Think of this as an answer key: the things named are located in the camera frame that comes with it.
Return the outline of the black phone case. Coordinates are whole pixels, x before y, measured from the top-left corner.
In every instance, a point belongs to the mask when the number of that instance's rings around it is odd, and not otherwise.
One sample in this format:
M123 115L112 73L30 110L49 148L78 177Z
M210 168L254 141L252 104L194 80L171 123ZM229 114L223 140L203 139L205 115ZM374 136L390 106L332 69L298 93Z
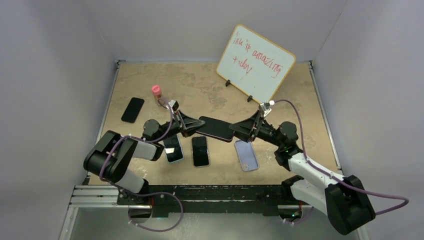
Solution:
M221 134L234 135L234 131L229 128L229 125L231 124L229 122L207 117L207 116L201 116L199 119L204 121L205 125L197 129L197 131L211 133L211 134L221 133Z

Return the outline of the lavender phone case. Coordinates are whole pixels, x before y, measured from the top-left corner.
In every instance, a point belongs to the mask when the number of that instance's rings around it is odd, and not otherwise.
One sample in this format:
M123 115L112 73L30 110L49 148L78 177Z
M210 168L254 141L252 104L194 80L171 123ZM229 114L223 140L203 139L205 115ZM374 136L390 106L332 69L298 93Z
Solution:
M234 146L241 169L244 172L255 171L259 168L259 163L251 142L236 140Z

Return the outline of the black phone purple edge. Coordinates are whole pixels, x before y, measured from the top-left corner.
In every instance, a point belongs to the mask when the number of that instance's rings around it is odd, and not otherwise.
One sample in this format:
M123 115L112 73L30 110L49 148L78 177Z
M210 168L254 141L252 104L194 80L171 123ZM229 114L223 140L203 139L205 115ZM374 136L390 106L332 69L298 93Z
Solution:
M199 135L206 136L206 137L216 139L216 140L219 140L219 141L223 141L223 142L226 142L226 143L230 143L234 138L233 134L221 134L220 132L218 132L218 133L207 133L207 132L196 131L196 133L199 134Z

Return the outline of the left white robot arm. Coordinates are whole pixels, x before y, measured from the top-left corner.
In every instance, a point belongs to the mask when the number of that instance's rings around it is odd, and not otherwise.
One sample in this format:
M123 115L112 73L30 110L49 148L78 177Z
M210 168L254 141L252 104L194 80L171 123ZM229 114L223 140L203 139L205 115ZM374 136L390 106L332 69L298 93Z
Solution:
M161 141L177 134L190 137L205 124L204 120L176 110L170 113L170 120L164 124L155 119L147 120L140 138L108 130L85 157L83 168L101 181L129 192L130 199L142 205L149 199L149 183L129 169L132 158L137 155L157 161L165 149Z

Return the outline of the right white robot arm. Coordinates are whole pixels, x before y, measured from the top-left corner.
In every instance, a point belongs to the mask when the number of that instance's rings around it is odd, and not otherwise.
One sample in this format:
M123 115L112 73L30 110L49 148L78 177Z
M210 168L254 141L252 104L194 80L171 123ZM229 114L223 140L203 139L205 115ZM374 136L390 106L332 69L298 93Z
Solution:
M274 153L277 163L300 177L281 189L284 202L292 204L300 200L310 204L324 213L332 227L342 235L376 218L359 178L332 172L306 156L297 145L299 136L294 123L284 121L274 128L257 111L248 119L230 124L229 128L242 141L259 138L278 147Z

